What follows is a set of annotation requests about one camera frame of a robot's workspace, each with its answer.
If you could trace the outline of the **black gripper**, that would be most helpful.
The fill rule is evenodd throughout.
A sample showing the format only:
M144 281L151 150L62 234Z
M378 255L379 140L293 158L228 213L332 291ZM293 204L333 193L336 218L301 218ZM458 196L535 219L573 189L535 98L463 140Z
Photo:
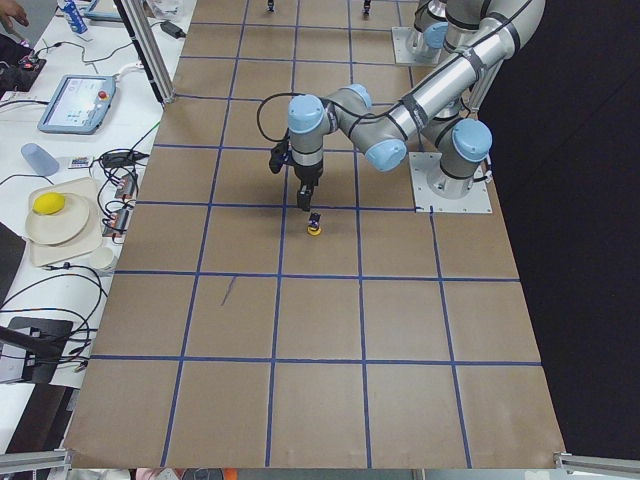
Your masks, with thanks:
M297 207L301 210L310 210L313 188L319 184L323 174L323 163L300 165L294 162L293 167L296 177L300 180L300 188L297 191Z

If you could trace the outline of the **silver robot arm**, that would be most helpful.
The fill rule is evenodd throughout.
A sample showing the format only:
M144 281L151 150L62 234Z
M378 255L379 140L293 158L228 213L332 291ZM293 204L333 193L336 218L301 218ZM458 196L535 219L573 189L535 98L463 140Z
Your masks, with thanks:
M542 1L449 1L445 56L437 68L381 114L360 84L343 87L325 98L294 97L288 106L285 159L300 181L297 205L308 211L323 173L323 139L342 131L377 170L395 169L407 155L407 142L425 136L441 152L430 179L432 190L460 198L471 185L479 162L491 147L488 127L463 119L462 95L475 110L502 63L517 54L536 32Z
M455 36L477 29L472 1L419 1L407 47L418 63L436 65L455 49Z

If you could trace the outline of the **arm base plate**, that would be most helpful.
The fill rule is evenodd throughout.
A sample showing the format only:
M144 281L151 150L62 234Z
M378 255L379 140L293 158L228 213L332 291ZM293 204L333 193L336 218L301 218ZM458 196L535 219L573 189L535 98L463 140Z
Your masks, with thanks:
M411 152L410 174L415 210L420 213L491 214L488 183L483 168L467 179L454 179L441 169L441 154Z
M393 27L395 63L405 66L434 66L444 51L448 24L437 22L419 32L413 27Z

